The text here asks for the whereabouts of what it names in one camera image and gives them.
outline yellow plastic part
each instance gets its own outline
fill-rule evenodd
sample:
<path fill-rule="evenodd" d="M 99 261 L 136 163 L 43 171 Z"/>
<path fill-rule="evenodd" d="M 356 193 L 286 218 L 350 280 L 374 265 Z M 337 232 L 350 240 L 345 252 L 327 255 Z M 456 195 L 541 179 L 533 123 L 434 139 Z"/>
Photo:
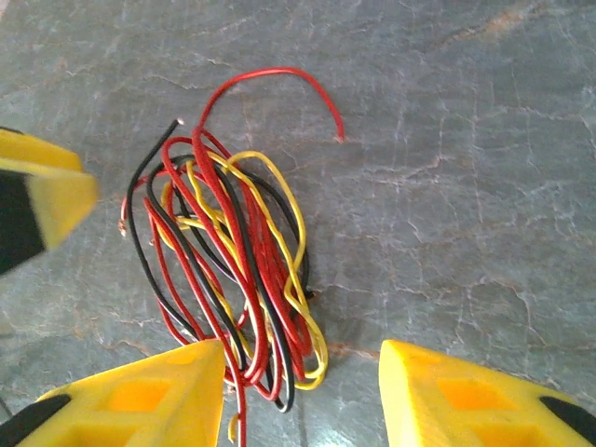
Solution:
<path fill-rule="evenodd" d="M 0 158 L 69 170 L 82 170 L 79 157 L 51 142 L 0 129 Z"/>
<path fill-rule="evenodd" d="M 97 183 L 82 171 L 77 154 L 29 135 L 0 129 L 0 169 L 27 174 L 28 196 L 46 249 L 58 246 L 98 199 Z"/>
<path fill-rule="evenodd" d="M 539 400 L 569 397 L 416 345 L 386 340 L 379 383 L 391 447 L 590 447 Z"/>
<path fill-rule="evenodd" d="M 222 343 L 194 343 L 56 388 L 72 400 L 19 447 L 214 447 Z"/>

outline floor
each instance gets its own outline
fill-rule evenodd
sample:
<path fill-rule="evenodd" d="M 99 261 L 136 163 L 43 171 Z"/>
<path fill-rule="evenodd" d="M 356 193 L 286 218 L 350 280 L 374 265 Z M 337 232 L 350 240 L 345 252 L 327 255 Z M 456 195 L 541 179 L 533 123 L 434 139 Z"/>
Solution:
<path fill-rule="evenodd" d="M 229 76 L 296 65 L 335 99 L 344 144 L 291 77 L 235 88 L 209 122 L 287 174 L 332 352 L 292 413 L 251 393 L 251 445 L 386 445 L 386 338 L 596 412 L 594 23 L 587 0 L 12 0 L 2 124 L 80 154 L 102 200 L 60 248 L 0 281 L 0 396 L 18 410 L 176 346 L 118 233 L 131 171 Z"/>

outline black wire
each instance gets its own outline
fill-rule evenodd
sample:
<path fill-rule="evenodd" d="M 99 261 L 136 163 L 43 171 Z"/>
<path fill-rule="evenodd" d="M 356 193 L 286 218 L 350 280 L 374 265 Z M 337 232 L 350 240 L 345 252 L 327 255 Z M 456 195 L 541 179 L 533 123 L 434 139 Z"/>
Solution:
<path fill-rule="evenodd" d="M 151 284 L 151 288 L 153 289 L 154 293 L 157 296 L 157 300 L 159 300 L 160 304 L 166 309 L 166 311 L 181 326 L 183 326 L 188 332 L 190 332 L 193 335 L 193 337 L 195 337 L 195 339 L 198 340 L 198 335 L 196 334 L 195 330 L 190 325 L 190 323 L 188 321 L 186 321 L 184 319 L 184 317 L 182 315 L 180 315 L 180 313 L 178 313 L 178 311 L 168 302 L 168 300 L 166 299 L 166 297 L 164 296 L 162 291 L 159 289 L 159 286 L 157 285 L 157 281 L 153 275 L 153 272 L 151 271 L 151 267 L 149 266 L 149 262 L 147 261 L 147 257 L 145 256 L 145 254 L 142 250 L 141 242 L 139 240 L 139 235 L 137 234 L 137 228 L 134 223 L 134 218 L 132 216 L 132 196 L 134 194 L 134 189 L 137 185 L 137 182 L 141 178 L 142 171 L 147 167 L 147 165 L 149 164 L 151 159 L 154 156 L 156 156 L 157 152 L 159 151 L 159 149 L 161 148 L 163 143 L 166 142 L 166 140 L 173 133 L 173 131 L 178 127 L 179 124 L 180 124 L 180 121 L 178 119 L 174 119 L 171 122 L 171 124 L 168 126 L 168 128 L 166 129 L 164 134 L 159 138 L 159 140 L 157 140 L 156 145 L 153 146 L 151 151 L 149 151 L 149 154 L 147 154 L 145 156 L 145 158 L 142 160 L 142 162 L 139 165 L 139 167 L 137 168 L 137 170 L 135 170 L 134 174 L 132 174 L 132 177 L 130 178 L 129 188 L 127 189 L 126 212 L 127 212 L 127 217 L 128 217 L 130 235 L 132 237 L 132 242 L 134 244 L 134 248 L 137 251 L 139 260 L 141 261 L 142 270 L 143 270 L 144 274 L 147 276 L 147 279 L 149 280 L 149 284 Z"/>
<path fill-rule="evenodd" d="M 184 251 L 185 256 L 187 257 L 188 261 L 190 262 L 191 266 L 193 267 L 193 269 L 196 272 L 196 276 L 198 278 L 198 282 L 201 286 L 201 289 L 207 295 L 207 298 L 211 302 L 211 305 L 213 305 L 213 307 L 215 307 L 215 310 L 216 310 L 217 314 L 219 315 L 223 325 L 225 326 L 225 328 L 229 332 L 230 336 L 232 337 L 232 341 L 234 342 L 234 345 L 236 345 L 236 350 L 237 350 L 237 353 L 239 356 L 240 370 L 244 371 L 246 369 L 246 365 L 247 365 L 246 352 L 244 350 L 244 346 L 242 345 L 242 342 L 240 341 L 240 336 L 238 335 L 238 332 L 236 330 L 236 325 L 229 318 L 229 316 L 225 312 L 224 306 L 222 305 L 222 303 L 220 303 L 220 300 L 217 298 L 217 295 L 213 291 L 213 288 L 211 287 L 209 281 L 207 280 L 207 277 L 205 276 L 203 269 L 201 268 L 201 266 L 198 264 L 198 261 L 196 260 L 195 254 L 193 253 L 192 247 L 189 244 L 188 239 L 186 239 L 186 237 L 184 236 L 180 227 L 169 217 L 168 213 L 163 209 L 163 207 L 161 206 L 161 204 L 159 203 L 159 201 L 156 198 L 156 194 L 153 190 L 153 182 L 156 178 L 156 175 L 162 169 L 164 169 L 164 164 L 159 163 L 157 166 L 155 166 L 153 168 L 153 170 L 151 170 L 151 172 L 147 176 L 147 185 L 146 185 L 147 197 L 149 198 L 149 201 L 153 205 L 157 214 L 159 214 L 159 217 L 161 217 L 161 219 L 168 226 L 168 228 L 171 230 L 171 232 L 174 234 L 174 236 L 176 236 L 176 239 L 178 240 L 178 242 L 180 242 L 180 245 Z"/>
<path fill-rule="evenodd" d="M 136 231 L 136 225 L 134 223 L 134 219 L 132 216 L 132 196 L 133 196 L 136 184 L 141 177 L 142 171 L 147 167 L 147 165 L 149 164 L 151 159 L 156 156 L 157 152 L 159 151 L 159 149 L 161 148 L 163 143 L 169 138 L 169 136 L 176 129 L 178 124 L 179 124 L 178 120 L 174 120 L 170 124 L 170 126 L 168 127 L 166 132 L 162 135 L 162 137 L 159 139 L 157 144 L 152 148 L 152 150 L 149 152 L 149 154 L 143 159 L 143 161 L 141 162 L 141 164 L 139 165 L 139 167 L 133 174 L 133 176 L 130 180 L 130 183 L 129 183 L 129 188 L 127 190 L 126 211 L 127 211 L 127 215 L 128 215 L 129 229 L 130 229 L 130 233 L 132 234 L 132 240 L 134 242 L 135 249 L 136 249 L 137 254 L 139 255 L 139 258 L 141 260 L 143 271 L 144 271 L 145 275 L 147 276 L 154 292 L 156 293 L 157 299 L 159 300 L 161 305 L 166 309 L 166 311 L 179 324 L 181 324 L 196 339 L 198 339 L 198 336 L 197 336 L 196 332 L 194 331 L 192 325 L 182 315 L 180 315 L 180 313 L 178 313 L 178 311 L 170 304 L 170 302 L 166 299 L 163 292 L 160 290 L 159 286 L 157 285 L 156 279 L 151 271 L 151 268 L 149 266 L 147 258 L 144 255 L 144 252 L 142 250 L 141 243 L 140 243 L 137 231 Z M 194 161 L 195 158 L 192 155 L 186 155 L 186 156 L 175 156 L 170 159 L 172 164 L 177 166 L 177 169 L 180 168 L 180 166 L 183 162 L 188 161 L 188 160 Z M 239 367 L 240 367 L 240 370 L 243 371 L 246 368 L 246 364 L 247 364 L 246 352 L 244 351 L 244 347 L 240 343 L 240 339 L 238 336 L 237 329 L 234 325 L 234 322 L 227 316 L 227 314 L 225 313 L 224 307 L 217 299 L 217 296 L 215 295 L 213 288 L 211 287 L 210 283 L 207 281 L 207 278 L 205 277 L 204 272 L 202 271 L 200 265 L 198 264 L 194 254 L 192 252 L 191 245 L 188 242 L 188 240 L 185 238 L 185 236 L 183 235 L 182 230 L 180 230 L 178 225 L 171 220 L 169 215 L 161 207 L 161 205 L 159 204 L 159 202 L 156 199 L 156 195 L 153 190 L 153 183 L 156 178 L 156 175 L 162 169 L 164 169 L 164 165 L 163 165 L 163 163 L 159 163 L 149 174 L 149 176 L 147 178 L 147 185 L 146 185 L 147 196 L 148 196 L 150 202 L 152 203 L 152 205 L 154 206 L 156 212 L 159 214 L 159 216 L 163 219 L 163 221 L 166 223 L 166 225 L 169 227 L 169 229 L 172 231 L 172 233 L 174 233 L 174 235 L 177 237 L 177 239 L 181 243 L 181 246 L 183 248 L 185 255 L 187 256 L 188 260 L 190 261 L 191 266 L 193 266 L 193 269 L 196 271 L 198 281 L 199 281 L 201 288 L 206 293 L 211 304 L 215 307 L 215 310 L 217 311 L 220 319 L 222 320 L 223 325 L 230 333 L 232 341 L 236 345 L 237 352 L 239 353 L 239 360 L 240 360 Z M 277 405 L 277 407 L 279 408 L 280 411 L 282 411 L 283 413 L 286 413 L 291 409 L 293 402 L 294 402 L 294 395 L 295 395 L 295 379 L 294 379 L 294 374 L 293 374 L 293 370 L 291 367 L 291 351 L 290 351 L 290 347 L 288 345 L 288 340 L 286 338 L 285 332 L 283 331 L 281 321 L 279 320 L 279 316 L 276 312 L 276 309 L 271 301 L 270 296 L 267 293 L 266 287 L 264 286 L 264 283 L 263 283 L 263 279 L 259 273 L 258 265 L 257 265 L 255 257 L 254 257 L 253 247 L 251 245 L 251 239 L 249 236 L 248 226 L 247 226 L 246 220 L 244 218 L 244 213 L 242 212 L 240 202 L 237 198 L 237 194 L 234 191 L 232 184 L 227 179 L 225 174 L 218 167 L 215 167 L 215 169 L 216 169 L 218 177 L 220 178 L 220 180 L 223 183 L 223 187 L 228 192 L 228 195 L 232 202 L 232 206 L 234 208 L 234 213 L 237 215 L 238 226 L 239 226 L 240 233 L 242 236 L 242 241 L 246 247 L 247 259 L 249 261 L 251 272 L 253 273 L 253 276 L 255 277 L 258 291 L 263 297 L 265 308 L 267 309 L 267 312 L 269 313 L 269 316 L 270 316 L 271 327 L 272 327 L 273 332 L 276 336 L 276 340 L 277 340 L 278 347 L 279 347 L 279 352 L 281 354 L 282 367 L 284 369 L 284 373 L 286 376 L 286 397 L 287 398 L 286 398 L 285 404 L 280 399 L 277 399 L 275 401 L 275 404 Z M 247 177 L 249 177 L 255 183 L 255 185 L 257 185 L 257 187 L 263 189 L 268 195 L 270 195 L 278 203 L 278 205 L 282 211 L 282 214 L 285 217 L 285 220 L 288 222 L 288 225 L 289 225 L 291 231 L 293 232 L 294 236 L 296 237 L 296 240 L 299 240 L 300 235 L 299 235 L 299 230 L 298 230 L 298 224 L 291 212 L 290 207 L 285 202 L 283 196 L 272 185 L 270 185 L 268 182 L 266 182 L 262 178 L 258 177 L 257 175 L 255 175 L 247 170 L 244 170 L 244 169 L 242 170 L 242 172 Z M 179 201 L 180 208 L 181 208 L 181 214 L 186 218 L 190 218 L 191 214 L 184 203 L 184 199 L 183 199 L 181 192 L 176 187 L 174 187 L 173 192 Z M 217 266 L 217 268 L 220 271 L 222 271 L 222 273 L 224 275 L 226 275 L 228 278 L 232 279 L 234 282 L 237 282 L 236 278 L 234 278 L 234 275 L 232 274 L 232 272 L 230 271 L 228 266 L 225 265 L 225 263 L 222 262 L 222 260 L 220 260 L 219 257 L 213 252 L 213 250 L 210 248 L 209 244 L 207 243 L 205 238 L 200 234 L 200 232 L 194 227 L 191 227 L 191 232 L 192 232 L 193 236 L 195 237 L 196 241 L 198 242 L 198 244 L 201 246 L 201 248 L 205 252 L 205 254 L 213 261 L 213 263 Z M 306 288 L 306 284 L 307 284 L 308 278 L 309 278 L 309 273 L 310 273 L 310 262 L 309 262 L 308 252 L 307 252 L 307 250 L 305 250 L 305 254 L 304 254 L 303 260 L 301 262 L 300 282 L 301 282 L 301 286 L 305 290 L 306 298 L 310 298 L 312 296 L 312 292 L 308 291 Z M 270 359 L 271 359 L 271 355 L 272 355 L 272 350 L 269 349 L 269 358 Z M 265 368 L 265 378 L 268 383 L 269 390 L 271 390 L 272 386 L 273 386 L 273 381 L 274 381 L 273 373 L 271 371 L 271 360 L 268 362 L 267 367 Z"/>
<path fill-rule="evenodd" d="M 178 157 L 175 157 L 175 158 L 171 158 L 170 161 L 172 162 L 172 164 L 174 164 L 174 165 L 177 166 L 177 169 L 180 169 L 180 167 L 182 166 L 182 163 L 184 163 L 186 161 L 195 161 L 195 157 L 193 155 L 178 156 Z M 286 203 L 283 200 L 283 197 L 273 188 L 273 186 L 271 186 L 265 180 L 263 180 L 260 177 L 252 174 L 251 172 L 247 172 L 245 170 L 243 172 L 245 174 L 248 174 L 252 179 L 254 179 L 256 183 L 263 184 L 265 186 L 266 191 L 269 192 L 269 194 L 276 200 L 276 202 L 282 208 L 286 219 L 288 220 L 289 223 L 291 223 L 292 232 L 294 233 L 294 235 L 296 237 L 296 240 L 298 240 L 298 238 L 299 238 L 298 225 L 293 220 L 293 216 L 291 214 L 290 207 L 288 207 L 286 205 Z M 179 206 L 180 206 L 180 210 L 181 210 L 182 216 L 185 217 L 185 218 L 187 218 L 187 219 L 189 219 L 191 217 L 191 213 L 188 210 L 188 208 L 186 207 L 186 204 L 185 204 L 185 201 L 184 201 L 184 198 L 183 198 L 182 193 L 180 192 L 180 190 L 175 185 L 173 186 L 173 191 L 174 191 L 174 194 L 176 195 L 176 197 L 178 198 L 178 202 L 179 202 Z M 219 268 L 219 270 L 226 277 L 228 277 L 233 282 L 237 283 L 236 278 L 234 277 L 234 275 L 232 274 L 232 272 L 227 268 L 227 266 L 224 264 L 224 262 L 222 262 L 220 260 L 220 258 L 213 252 L 213 250 L 207 244 L 207 241 L 200 234 L 200 232 L 198 231 L 198 229 L 195 228 L 195 227 L 193 227 L 193 226 L 191 226 L 190 229 L 191 229 L 191 232 L 192 232 L 193 236 L 195 237 L 196 241 L 198 242 L 198 244 L 203 248 L 205 254 L 207 254 L 207 256 L 213 261 L 213 263 Z M 226 233 L 227 236 L 230 236 L 227 228 L 225 227 L 225 225 L 222 225 L 222 230 Z M 308 272 L 308 260 L 307 259 L 306 259 L 306 265 L 305 265 L 305 272 L 306 272 L 305 279 L 307 280 L 308 279 L 308 274 L 307 274 L 307 272 Z M 272 355 L 272 350 L 269 349 L 268 357 L 270 359 L 271 359 L 271 355 Z M 273 389 L 273 384 L 274 384 L 274 377 L 273 377 L 273 372 L 272 372 L 272 367 L 271 367 L 271 361 L 268 361 L 267 362 L 267 366 L 265 368 L 265 380 L 266 380 L 266 389 L 267 389 L 267 391 L 271 392 L 271 390 Z M 283 408 L 283 403 L 281 402 L 280 399 L 277 399 L 276 402 L 275 402 L 275 404 L 277 405 L 278 408 Z"/>
<path fill-rule="evenodd" d="M 194 156 L 188 155 L 188 156 L 181 156 L 181 157 L 177 157 L 177 158 L 184 158 L 184 161 L 188 161 L 188 160 L 195 160 Z M 246 170 L 246 169 L 241 169 L 240 172 L 242 172 L 244 175 L 246 175 L 247 177 L 249 177 L 253 183 L 255 183 L 255 185 L 257 187 L 262 188 L 268 195 L 270 195 L 278 204 L 279 208 L 281 209 L 281 212 L 284 216 L 284 218 L 286 219 L 286 222 L 288 223 L 291 231 L 294 234 L 294 237 L 296 238 L 296 241 L 298 241 L 300 239 L 300 232 L 298 230 L 298 223 L 296 222 L 296 219 L 294 217 L 294 215 L 291 212 L 291 208 L 290 206 L 286 203 L 286 201 L 284 200 L 284 197 L 268 182 L 266 182 L 265 180 L 263 180 L 261 177 L 253 174 L 252 172 Z M 191 214 L 188 210 L 188 208 L 186 207 L 186 204 L 184 202 L 183 196 L 180 193 L 180 191 L 178 190 L 178 188 L 174 187 L 174 194 L 176 195 L 176 197 L 178 198 L 178 202 L 180 205 L 180 210 L 181 210 L 181 214 L 189 219 L 191 217 Z M 196 241 L 198 242 L 198 244 L 201 246 L 201 248 L 203 249 L 203 251 L 205 252 L 205 254 L 213 261 L 213 263 L 217 266 L 217 268 L 229 279 L 231 279 L 232 281 L 236 282 L 236 279 L 234 278 L 234 275 L 232 275 L 232 272 L 230 272 L 230 270 L 227 268 L 227 266 L 222 262 L 222 260 L 220 260 L 218 258 L 218 256 L 213 252 L 213 250 L 210 248 L 210 246 L 207 244 L 207 241 L 205 240 L 205 238 L 200 234 L 200 232 L 198 231 L 197 228 L 195 227 L 191 227 L 191 232 L 193 233 L 193 236 L 195 237 Z M 302 262 L 301 262 L 301 274 L 300 274 L 300 285 L 302 286 L 303 290 L 305 291 L 305 295 L 306 298 L 310 298 L 312 296 L 312 292 L 307 288 L 307 284 L 308 284 L 308 279 L 310 276 L 310 259 L 308 257 L 308 250 L 305 249 L 305 254 L 303 256 Z"/>
<path fill-rule="evenodd" d="M 254 276 L 255 281 L 257 283 L 257 289 L 263 297 L 264 306 L 266 307 L 267 312 L 269 313 L 269 319 L 271 320 L 271 328 L 273 329 L 275 339 L 279 346 L 282 366 L 284 369 L 284 373 L 286 373 L 286 403 L 284 404 L 283 402 L 281 402 L 280 399 L 277 399 L 275 401 L 275 404 L 282 413 L 287 413 L 294 403 L 294 395 L 296 391 L 294 382 L 294 372 L 291 368 L 291 351 L 290 346 L 288 345 L 288 339 L 286 338 L 286 333 L 284 332 L 283 327 L 281 325 L 281 321 L 279 320 L 279 315 L 276 312 L 276 309 L 271 301 L 271 297 L 269 296 L 269 293 L 267 293 L 267 289 L 264 286 L 263 279 L 261 278 L 256 259 L 254 258 L 251 237 L 249 236 L 249 229 L 246 224 L 246 221 L 244 220 L 244 213 L 242 212 L 240 201 L 238 200 L 236 192 L 234 191 L 232 184 L 227 179 L 225 174 L 217 166 L 215 166 L 215 171 L 217 172 L 217 176 L 222 181 L 223 187 L 227 191 L 227 194 L 230 197 L 230 201 L 232 202 L 234 213 L 237 216 L 240 234 L 242 235 L 242 243 L 246 250 L 247 260 L 249 262 L 249 266 L 251 267 L 252 275 Z"/>

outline insulated wire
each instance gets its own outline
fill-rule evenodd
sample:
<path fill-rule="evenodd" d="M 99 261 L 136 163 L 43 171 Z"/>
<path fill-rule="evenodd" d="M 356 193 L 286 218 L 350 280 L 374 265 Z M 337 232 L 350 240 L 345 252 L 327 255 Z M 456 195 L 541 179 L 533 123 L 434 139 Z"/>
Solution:
<path fill-rule="evenodd" d="M 119 223 L 125 234 L 124 222 L 128 220 L 143 272 L 172 335 L 183 345 L 210 338 L 221 340 L 227 359 L 224 378 L 237 393 L 237 414 L 230 421 L 228 436 L 241 447 L 246 445 L 247 386 L 255 386 L 285 413 L 293 405 L 295 388 L 318 386 L 329 362 L 323 334 L 308 309 L 307 299 L 312 292 L 306 288 L 310 263 L 305 220 L 290 187 L 268 157 L 256 151 L 232 156 L 205 129 L 213 105 L 227 89 L 243 80 L 277 74 L 300 76 L 314 87 L 331 111 L 337 140 L 342 142 L 342 118 L 329 95 L 310 74 L 291 67 L 274 67 L 235 76 L 211 96 L 191 138 L 171 137 L 182 122 L 174 120 L 170 124 L 130 179 Z M 171 156 L 175 144 L 191 146 L 192 154 Z M 161 161 L 142 176 L 158 154 Z M 281 193 L 263 178 L 240 167 L 248 159 L 266 167 Z M 166 179 L 160 193 L 156 191 L 157 178 Z M 142 185 L 145 185 L 142 203 L 149 216 L 167 293 L 158 284 L 142 249 L 133 217 L 133 193 Z M 205 196 L 207 191 L 211 199 Z M 296 239 L 293 252 L 267 205 L 266 196 L 277 204 Z M 210 205 L 213 199 L 217 203 L 215 207 Z M 179 294 L 165 248 L 175 253 L 207 319 L 209 335 Z M 244 296 L 243 310 L 237 318 L 212 266 L 235 282 Z M 316 366 L 307 369 L 305 363 L 312 355 Z M 282 388 L 284 400 L 280 397 Z"/>

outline stripped wire end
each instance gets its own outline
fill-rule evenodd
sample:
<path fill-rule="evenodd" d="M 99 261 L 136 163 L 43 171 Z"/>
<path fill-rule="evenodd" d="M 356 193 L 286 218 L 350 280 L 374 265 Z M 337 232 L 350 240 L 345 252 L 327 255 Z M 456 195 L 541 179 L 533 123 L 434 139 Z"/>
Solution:
<path fill-rule="evenodd" d="M 120 232 L 120 235 L 122 235 L 122 237 L 127 236 L 127 225 L 122 219 L 118 221 L 118 231 Z"/>

